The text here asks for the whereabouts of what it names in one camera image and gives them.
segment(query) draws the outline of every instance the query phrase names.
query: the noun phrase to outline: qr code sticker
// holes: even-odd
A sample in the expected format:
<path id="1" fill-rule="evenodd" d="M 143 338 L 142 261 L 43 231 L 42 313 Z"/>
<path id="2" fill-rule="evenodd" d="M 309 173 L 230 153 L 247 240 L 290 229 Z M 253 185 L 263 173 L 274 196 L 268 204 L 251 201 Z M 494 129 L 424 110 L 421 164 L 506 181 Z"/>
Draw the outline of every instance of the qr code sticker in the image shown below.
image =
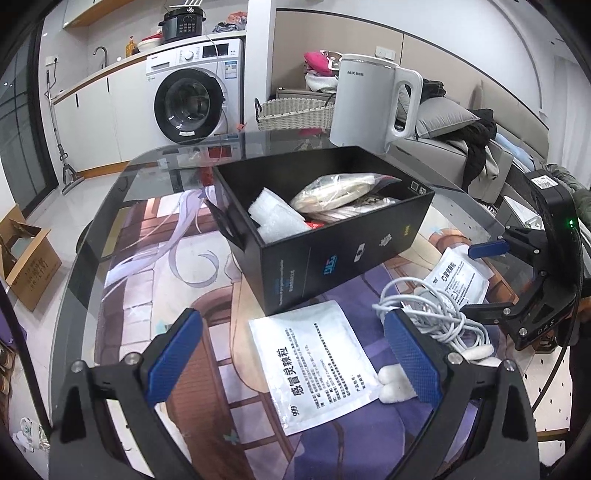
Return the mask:
<path id="1" fill-rule="evenodd" d="M 533 183 L 535 183 L 538 187 L 542 190 L 549 189 L 550 187 L 556 187 L 558 183 L 551 179 L 548 175 L 543 175 L 541 177 L 537 177 L 535 179 L 531 179 Z"/>

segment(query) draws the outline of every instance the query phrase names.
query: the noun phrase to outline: pink cloth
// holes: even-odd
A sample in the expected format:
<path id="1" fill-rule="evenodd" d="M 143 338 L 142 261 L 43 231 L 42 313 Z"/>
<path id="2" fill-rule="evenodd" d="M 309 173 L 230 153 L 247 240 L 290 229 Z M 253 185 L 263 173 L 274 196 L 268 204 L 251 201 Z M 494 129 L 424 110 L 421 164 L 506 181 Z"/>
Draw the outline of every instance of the pink cloth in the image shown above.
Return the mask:
<path id="1" fill-rule="evenodd" d="M 304 53 L 304 58 L 311 69 L 323 77 L 332 77 L 334 72 L 329 69 L 329 59 L 319 51 L 309 51 Z"/>

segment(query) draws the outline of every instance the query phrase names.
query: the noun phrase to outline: black rice cooker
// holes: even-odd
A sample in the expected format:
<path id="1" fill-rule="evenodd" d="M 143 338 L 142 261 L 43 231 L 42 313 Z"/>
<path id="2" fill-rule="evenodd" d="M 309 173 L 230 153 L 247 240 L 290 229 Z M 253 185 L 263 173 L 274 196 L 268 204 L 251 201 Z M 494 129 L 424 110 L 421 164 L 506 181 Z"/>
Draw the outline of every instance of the black rice cooker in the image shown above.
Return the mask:
<path id="1" fill-rule="evenodd" d="M 205 22 L 205 12 L 201 7 L 175 7 L 166 12 L 164 20 L 158 26 L 162 27 L 163 43 L 181 40 L 183 38 L 198 37 Z"/>

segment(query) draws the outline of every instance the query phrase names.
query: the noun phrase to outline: mop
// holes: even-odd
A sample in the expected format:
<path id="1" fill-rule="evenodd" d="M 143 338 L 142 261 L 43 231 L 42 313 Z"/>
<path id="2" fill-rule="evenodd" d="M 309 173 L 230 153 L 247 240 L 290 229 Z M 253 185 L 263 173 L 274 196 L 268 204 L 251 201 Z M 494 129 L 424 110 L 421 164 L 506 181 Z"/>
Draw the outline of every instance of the mop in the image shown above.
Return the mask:
<path id="1" fill-rule="evenodd" d="M 56 136 L 57 149 L 60 152 L 60 161 L 62 164 L 63 172 L 63 183 L 64 188 L 61 191 L 62 195 L 68 193 L 72 188 L 81 183 L 84 177 L 81 176 L 74 168 L 66 161 L 68 154 L 65 152 L 64 147 L 61 144 L 60 133 L 57 130 L 56 111 L 53 108 L 53 102 L 51 101 L 51 85 L 49 80 L 49 70 L 47 73 L 47 97 L 49 98 L 49 111 L 51 113 L 51 124 L 53 126 L 53 132 Z"/>

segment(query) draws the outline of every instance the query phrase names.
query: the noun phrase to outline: wooden shelf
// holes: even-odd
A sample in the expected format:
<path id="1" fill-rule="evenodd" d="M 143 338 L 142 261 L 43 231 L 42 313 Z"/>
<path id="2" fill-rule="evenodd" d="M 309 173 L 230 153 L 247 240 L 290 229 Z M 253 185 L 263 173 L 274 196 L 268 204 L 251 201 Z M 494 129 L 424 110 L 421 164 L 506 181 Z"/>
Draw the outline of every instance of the wooden shelf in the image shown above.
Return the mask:
<path id="1" fill-rule="evenodd" d="M 101 0 L 99 3 L 94 4 L 85 12 L 82 12 L 78 17 L 72 20 L 64 28 L 70 27 L 88 27 L 94 22 L 99 21 L 101 18 L 109 15 L 118 8 L 130 4 L 134 0 Z"/>

